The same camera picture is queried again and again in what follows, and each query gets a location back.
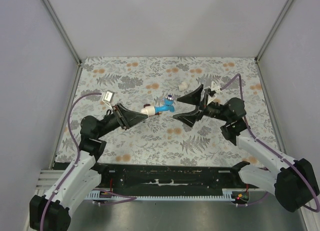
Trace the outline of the blue plastic water faucet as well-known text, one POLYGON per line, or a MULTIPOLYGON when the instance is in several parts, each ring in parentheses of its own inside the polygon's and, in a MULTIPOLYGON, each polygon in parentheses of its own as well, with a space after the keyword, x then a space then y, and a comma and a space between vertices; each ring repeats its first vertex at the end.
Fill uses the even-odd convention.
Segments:
POLYGON ((155 114, 158 113, 162 113, 162 112, 171 112, 174 113, 175 112, 175 107, 174 107, 174 98, 171 94, 169 94, 168 96, 166 96, 164 99, 164 104, 162 106, 155 106, 154 110, 155 110, 155 114))

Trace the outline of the white elbow fitting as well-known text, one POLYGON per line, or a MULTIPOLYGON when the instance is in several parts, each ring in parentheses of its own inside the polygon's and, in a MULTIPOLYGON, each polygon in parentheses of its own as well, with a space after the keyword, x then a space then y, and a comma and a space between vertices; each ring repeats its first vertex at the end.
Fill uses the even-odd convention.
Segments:
POLYGON ((140 112, 148 117, 156 115, 156 109, 153 105, 145 105, 140 112))

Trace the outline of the brown plastic water faucet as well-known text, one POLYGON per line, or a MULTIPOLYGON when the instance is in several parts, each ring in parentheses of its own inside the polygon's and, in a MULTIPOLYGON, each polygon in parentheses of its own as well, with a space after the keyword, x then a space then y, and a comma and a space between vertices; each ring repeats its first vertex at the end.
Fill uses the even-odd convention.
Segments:
POLYGON ((162 112, 159 110, 159 107, 157 107, 157 106, 154 106, 154 107, 155 107, 155 111, 156 111, 156 114, 154 116, 159 116, 162 112))

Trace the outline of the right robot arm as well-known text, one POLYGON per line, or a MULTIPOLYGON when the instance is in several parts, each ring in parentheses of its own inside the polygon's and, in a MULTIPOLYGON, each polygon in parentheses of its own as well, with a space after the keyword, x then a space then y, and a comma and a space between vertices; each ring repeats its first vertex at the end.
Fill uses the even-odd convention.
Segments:
POLYGON ((193 127, 202 117, 225 122, 221 126, 223 137, 255 157, 265 168, 258 168, 248 162, 234 166, 235 172, 229 175, 229 182, 235 188, 244 184, 253 185, 274 195, 279 204, 289 212, 295 212, 307 203, 315 201, 312 212, 320 211, 318 195, 320 189, 312 167, 306 159, 297 160, 275 150, 256 136, 246 119, 245 102, 233 97, 225 104, 215 102, 217 92, 200 85, 193 92, 181 96, 178 102, 193 105, 190 112, 175 114, 174 119, 193 127))

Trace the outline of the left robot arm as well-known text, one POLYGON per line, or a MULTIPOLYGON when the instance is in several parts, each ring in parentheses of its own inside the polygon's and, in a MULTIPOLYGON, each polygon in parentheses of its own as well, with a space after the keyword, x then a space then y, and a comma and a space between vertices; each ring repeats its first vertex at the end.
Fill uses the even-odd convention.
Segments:
POLYGON ((105 172, 108 166, 98 163, 107 144, 101 137, 117 128, 128 130, 147 118, 147 114, 131 111, 122 104, 113 106, 101 120, 91 115, 84 117, 75 159, 43 195, 34 195, 29 203, 30 228, 66 231, 85 197, 95 187, 110 183, 110 175, 105 172))

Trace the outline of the white elbow fitting far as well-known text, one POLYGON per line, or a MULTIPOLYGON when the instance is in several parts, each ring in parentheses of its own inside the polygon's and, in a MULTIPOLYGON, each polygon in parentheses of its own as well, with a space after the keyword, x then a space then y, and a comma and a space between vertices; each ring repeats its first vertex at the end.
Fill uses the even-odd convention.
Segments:
POLYGON ((183 92, 183 91, 187 90, 188 87, 189 87, 188 83, 185 82, 185 81, 182 81, 182 82, 178 85, 178 90, 179 90, 180 92, 183 92))

